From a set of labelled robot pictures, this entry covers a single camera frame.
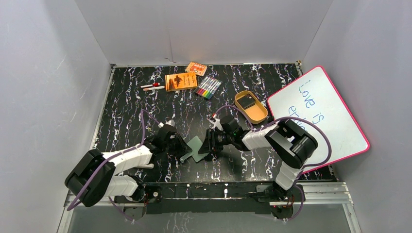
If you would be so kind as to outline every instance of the black marbled table surface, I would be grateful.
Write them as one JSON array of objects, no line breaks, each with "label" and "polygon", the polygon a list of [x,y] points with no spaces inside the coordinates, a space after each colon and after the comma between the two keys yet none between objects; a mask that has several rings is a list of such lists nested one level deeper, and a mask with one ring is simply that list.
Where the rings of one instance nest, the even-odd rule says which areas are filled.
[{"label": "black marbled table surface", "polygon": [[[205,76],[223,83],[206,100],[191,90],[166,92],[165,89],[143,91],[140,86],[165,83],[166,74],[185,72],[184,66],[117,67],[104,107],[95,147],[100,151],[115,151],[140,143],[142,124],[140,110],[146,109],[158,121],[173,119],[186,142],[194,136],[205,138],[211,127],[207,116],[226,104],[233,105],[235,95],[243,90],[253,92],[266,105],[268,97],[298,77],[295,64],[216,65],[208,66]],[[198,82],[205,77],[198,76]],[[224,109],[221,117],[231,114],[246,129],[245,118],[233,109]],[[144,116],[146,135],[157,131],[156,123]],[[144,182],[247,182],[269,181],[276,177],[281,160],[272,149],[241,152],[225,146],[218,155],[199,163],[193,158],[181,163],[173,155],[156,157],[153,169],[137,169],[133,173]],[[301,180],[335,180],[328,167],[302,175]]]}]

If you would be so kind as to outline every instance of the small orange card box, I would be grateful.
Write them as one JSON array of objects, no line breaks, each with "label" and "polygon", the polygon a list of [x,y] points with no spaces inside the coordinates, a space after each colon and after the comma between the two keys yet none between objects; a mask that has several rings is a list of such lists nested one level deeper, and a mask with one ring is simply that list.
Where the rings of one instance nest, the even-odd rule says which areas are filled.
[{"label": "small orange card box", "polygon": [[197,75],[203,76],[206,73],[207,66],[196,63],[196,62],[191,62],[189,63],[188,67],[186,68],[187,72],[194,72]]}]

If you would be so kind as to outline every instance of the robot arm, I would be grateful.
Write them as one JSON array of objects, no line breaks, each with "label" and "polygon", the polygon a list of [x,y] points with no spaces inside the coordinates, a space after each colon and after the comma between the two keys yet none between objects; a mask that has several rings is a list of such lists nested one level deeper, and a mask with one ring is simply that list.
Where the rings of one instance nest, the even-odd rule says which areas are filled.
[{"label": "robot arm", "polygon": [[159,127],[157,134],[145,138],[141,146],[137,144],[124,150],[103,153],[98,149],[89,150],[67,176],[66,187],[78,195],[97,168],[106,159],[116,155],[98,170],[79,200],[84,206],[90,207],[104,197],[140,198],[143,185],[138,178],[116,175],[133,167],[153,168],[154,165],[151,163],[153,157],[164,152],[173,152],[176,156],[182,156],[192,151],[177,132],[173,121],[160,124]]},{"label": "robot arm", "polygon": [[282,159],[274,182],[274,190],[280,199],[286,196],[299,178],[305,162],[318,147],[316,139],[290,119],[262,129],[243,130],[232,116],[212,117],[214,128],[207,131],[199,153],[218,152],[223,145],[229,144],[242,151],[272,147]]}]

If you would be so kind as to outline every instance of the red marker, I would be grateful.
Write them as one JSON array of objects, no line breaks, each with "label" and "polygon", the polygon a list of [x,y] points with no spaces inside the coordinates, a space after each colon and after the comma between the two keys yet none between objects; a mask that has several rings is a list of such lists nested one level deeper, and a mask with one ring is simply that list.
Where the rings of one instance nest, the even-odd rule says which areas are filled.
[{"label": "red marker", "polygon": [[150,84],[150,85],[140,86],[140,88],[156,87],[156,86],[160,86],[160,83],[154,83],[154,84]]}]

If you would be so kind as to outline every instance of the orange book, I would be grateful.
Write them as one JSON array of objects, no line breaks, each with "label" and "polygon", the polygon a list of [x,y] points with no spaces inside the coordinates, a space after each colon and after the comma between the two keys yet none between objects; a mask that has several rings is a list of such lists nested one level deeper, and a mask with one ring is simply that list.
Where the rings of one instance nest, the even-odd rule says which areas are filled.
[{"label": "orange book", "polygon": [[166,91],[178,91],[197,87],[197,77],[194,72],[166,75]]}]

